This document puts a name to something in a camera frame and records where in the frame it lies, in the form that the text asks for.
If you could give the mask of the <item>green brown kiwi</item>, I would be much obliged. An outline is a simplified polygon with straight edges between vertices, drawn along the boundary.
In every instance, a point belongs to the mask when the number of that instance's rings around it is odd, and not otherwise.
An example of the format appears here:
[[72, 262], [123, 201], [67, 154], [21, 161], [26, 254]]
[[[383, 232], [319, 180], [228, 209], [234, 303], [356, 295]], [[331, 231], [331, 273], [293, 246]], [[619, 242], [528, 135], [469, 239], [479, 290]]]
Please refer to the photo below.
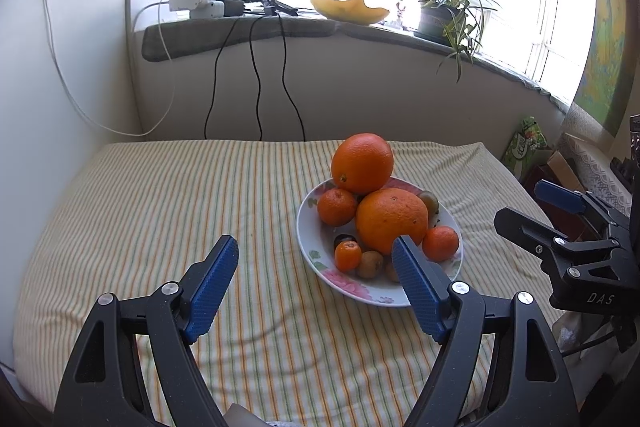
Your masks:
[[431, 191], [422, 191], [418, 197], [422, 200], [427, 209], [428, 219], [434, 218], [439, 212], [438, 197]]

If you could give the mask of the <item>dark plum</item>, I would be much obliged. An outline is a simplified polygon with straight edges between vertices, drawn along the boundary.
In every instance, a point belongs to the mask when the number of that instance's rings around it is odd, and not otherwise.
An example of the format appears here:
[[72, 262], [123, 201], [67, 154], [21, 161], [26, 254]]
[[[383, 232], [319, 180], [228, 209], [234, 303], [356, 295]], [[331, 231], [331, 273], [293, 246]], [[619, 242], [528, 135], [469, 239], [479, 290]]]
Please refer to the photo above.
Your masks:
[[338, 234], [337, 236], [334, 237], [334, 242], [333, 242], [333, 248], [336, 249], [338, 246], [341, 245], [341, 243], [345, 243], [345, 242], [357, 242], [357, 239], [355, 236], [352, 236], [350, 234]]

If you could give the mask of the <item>smooth oval orange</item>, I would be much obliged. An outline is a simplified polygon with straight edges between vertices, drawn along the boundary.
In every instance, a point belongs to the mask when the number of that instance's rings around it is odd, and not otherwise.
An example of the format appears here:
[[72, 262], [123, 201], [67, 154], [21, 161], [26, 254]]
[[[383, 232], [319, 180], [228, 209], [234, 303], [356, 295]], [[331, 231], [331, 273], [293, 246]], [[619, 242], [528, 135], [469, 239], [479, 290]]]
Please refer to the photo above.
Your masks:
[[390, 144], [374, 133], [357, 133], [337, 147], [331, 162], [335, 185], [356, 195], [382, 188], [394, 169]]

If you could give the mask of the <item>brown longan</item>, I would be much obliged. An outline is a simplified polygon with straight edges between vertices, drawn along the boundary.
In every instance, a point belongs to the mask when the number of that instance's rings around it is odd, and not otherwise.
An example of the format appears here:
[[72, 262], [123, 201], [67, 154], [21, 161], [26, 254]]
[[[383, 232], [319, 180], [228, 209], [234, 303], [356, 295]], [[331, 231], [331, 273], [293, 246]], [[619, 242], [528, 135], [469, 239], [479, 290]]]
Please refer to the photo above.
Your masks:
[[378, 276], [384, 265], [384, 256], [377, 251], [363, 251], [356, 274], [360, 279], [371, 280]]
[[385, 275], [386, 277], [393, 283], [399, 283], [399, 277], [397, 275], [396, 269], [394, 267], [393, 262], [388, 260], [384, 265]]

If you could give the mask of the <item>cardboard box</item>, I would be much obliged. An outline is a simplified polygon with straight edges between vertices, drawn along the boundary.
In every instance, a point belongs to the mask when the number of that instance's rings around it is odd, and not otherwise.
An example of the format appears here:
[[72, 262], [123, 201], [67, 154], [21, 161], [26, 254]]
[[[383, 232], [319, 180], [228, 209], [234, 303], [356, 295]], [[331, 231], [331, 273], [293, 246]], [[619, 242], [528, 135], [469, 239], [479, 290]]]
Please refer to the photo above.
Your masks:
[[534, 194], [537, 182], [546, 180], [572, 191], [591, 192], [625, 216], [630, 215], [631, 193], [615, 176], [611, 161], [591, 142], [563, 133], [553, 152], [540, 150], [536, 155], [539, 159], [528, 170], [521, 184], [544, 210], [552, 227], [572, 241], [593, 239], [594, 234], [578, 216], [540, 200]]

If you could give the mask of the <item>potted spider plant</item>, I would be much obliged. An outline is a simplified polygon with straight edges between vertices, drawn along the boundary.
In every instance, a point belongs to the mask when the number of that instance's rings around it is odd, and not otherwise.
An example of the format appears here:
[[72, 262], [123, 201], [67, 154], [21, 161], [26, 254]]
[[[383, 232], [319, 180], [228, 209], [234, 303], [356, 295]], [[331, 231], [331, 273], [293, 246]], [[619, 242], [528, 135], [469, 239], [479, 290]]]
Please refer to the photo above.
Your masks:
[[489, 14], [501, 9], [496, 0], [419, 0], [421, 23], [416, 34], [442, 46], [449, 52], [436, 72], [451, 60], [456, 65], [456, 82], [462, 77], [462, 63], [475, 63], [483, 46]]

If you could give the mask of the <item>large orange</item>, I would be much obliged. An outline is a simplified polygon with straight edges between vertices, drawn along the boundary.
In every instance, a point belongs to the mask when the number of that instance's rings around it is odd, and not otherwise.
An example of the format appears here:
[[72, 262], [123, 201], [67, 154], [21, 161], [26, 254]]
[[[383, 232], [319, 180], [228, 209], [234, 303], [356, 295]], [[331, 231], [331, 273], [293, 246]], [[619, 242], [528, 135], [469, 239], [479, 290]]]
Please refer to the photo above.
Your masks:
[[427, 209], [418, 196], [385, 187], [360, 202], [355, 227], [364, 246], [388, 256], [397, 237], [408, 235], [413, 243], [421, 244], [428, 228]]

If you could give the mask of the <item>small kumquat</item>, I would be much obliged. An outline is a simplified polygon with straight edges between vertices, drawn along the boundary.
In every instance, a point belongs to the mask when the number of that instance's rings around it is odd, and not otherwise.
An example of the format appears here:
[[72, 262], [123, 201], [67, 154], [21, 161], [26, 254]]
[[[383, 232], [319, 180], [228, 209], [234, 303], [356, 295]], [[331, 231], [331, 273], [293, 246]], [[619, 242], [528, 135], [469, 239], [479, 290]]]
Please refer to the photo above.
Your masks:
[[334, 263], [341, 272], [354, 271], [360, 265], [362, 250], [355, 241], [343, 241], [334, 249]]

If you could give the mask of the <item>black power adapter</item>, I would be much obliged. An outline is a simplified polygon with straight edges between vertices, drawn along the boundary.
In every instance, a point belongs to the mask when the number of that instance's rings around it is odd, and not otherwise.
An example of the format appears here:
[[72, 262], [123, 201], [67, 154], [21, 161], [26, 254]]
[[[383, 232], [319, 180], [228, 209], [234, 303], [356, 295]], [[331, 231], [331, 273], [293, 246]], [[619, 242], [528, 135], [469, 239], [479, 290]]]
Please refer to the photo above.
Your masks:
[[245, 4], [240, 0], [224, 0], [224, 17], [242, 16], [245, 11]]

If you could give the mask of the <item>yellow melon bowl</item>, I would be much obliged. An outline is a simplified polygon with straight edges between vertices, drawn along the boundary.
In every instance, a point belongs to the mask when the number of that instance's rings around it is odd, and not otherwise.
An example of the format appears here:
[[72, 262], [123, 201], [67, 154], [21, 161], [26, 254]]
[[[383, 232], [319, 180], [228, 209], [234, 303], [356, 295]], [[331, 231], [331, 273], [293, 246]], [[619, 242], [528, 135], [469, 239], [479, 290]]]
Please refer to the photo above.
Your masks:
[[377, 24], [390, 15], [384, 8], [369, 8], [363, 0], [310, 0], [314, 9], [329, 20], [362, 26]]

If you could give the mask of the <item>wall map poster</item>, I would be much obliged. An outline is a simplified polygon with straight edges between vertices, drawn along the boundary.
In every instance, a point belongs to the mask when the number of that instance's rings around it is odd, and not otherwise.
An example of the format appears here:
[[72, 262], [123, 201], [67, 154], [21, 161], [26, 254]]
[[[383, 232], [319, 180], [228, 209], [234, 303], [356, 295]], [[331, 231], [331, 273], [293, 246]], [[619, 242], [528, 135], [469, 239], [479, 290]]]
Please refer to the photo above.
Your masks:
[[592, 37], [574, 103], [608, 132], [620, 130], [634, 82], [636, 0], [596, 0]]

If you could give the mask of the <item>tangerine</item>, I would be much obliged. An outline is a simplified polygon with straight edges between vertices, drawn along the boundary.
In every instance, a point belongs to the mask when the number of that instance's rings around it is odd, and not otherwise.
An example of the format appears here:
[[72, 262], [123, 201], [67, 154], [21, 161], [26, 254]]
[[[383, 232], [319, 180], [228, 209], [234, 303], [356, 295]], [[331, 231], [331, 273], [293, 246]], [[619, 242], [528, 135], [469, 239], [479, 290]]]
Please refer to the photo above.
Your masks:
[[433, 262], [444, 262], [456, 254], [459, 236], [453, 228], [435, 227], [426, 231], [422, 242], [425, 256]]

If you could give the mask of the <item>tangerine edge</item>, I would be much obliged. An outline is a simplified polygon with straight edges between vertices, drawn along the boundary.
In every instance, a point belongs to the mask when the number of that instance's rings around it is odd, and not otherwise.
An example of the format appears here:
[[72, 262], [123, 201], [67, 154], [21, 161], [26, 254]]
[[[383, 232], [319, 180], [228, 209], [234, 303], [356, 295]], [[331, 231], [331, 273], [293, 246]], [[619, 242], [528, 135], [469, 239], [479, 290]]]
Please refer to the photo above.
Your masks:
[[320, 220], [333, 228], [342, 227], [356, 215], [358, 200], [344, 188], [333, 187], [318, 199]]

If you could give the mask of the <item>white power strip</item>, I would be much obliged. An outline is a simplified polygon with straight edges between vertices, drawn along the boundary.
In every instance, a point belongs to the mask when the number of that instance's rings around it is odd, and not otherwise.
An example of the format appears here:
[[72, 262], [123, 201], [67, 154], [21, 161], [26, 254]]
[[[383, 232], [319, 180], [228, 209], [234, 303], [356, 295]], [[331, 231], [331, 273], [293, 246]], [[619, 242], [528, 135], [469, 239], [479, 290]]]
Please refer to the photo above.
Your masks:
[[220, 0], [168, 0], [169, 11], [189, 11], [191, 20], [212, 20], [224, 17], [224, 2]]

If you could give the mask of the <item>striped tablecloth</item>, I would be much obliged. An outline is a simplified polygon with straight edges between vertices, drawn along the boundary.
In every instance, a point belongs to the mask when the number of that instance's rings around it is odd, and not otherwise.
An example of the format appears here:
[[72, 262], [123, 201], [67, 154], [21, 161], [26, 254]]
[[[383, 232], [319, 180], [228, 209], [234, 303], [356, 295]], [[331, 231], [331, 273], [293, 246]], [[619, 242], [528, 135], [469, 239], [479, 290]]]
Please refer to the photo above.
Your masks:
[[53, 407], [93, 303], [178, 280], [219, 236], [239, 265], [193, 353], [218, 407], [303, 426], [399, 426], [438, 347], [408, 309], [323, 282], [297, 244], [306, 194], [329, 178], [332, 141], [179, 141], [104, 147], [54, 210], [23, 280], [18, 380]]

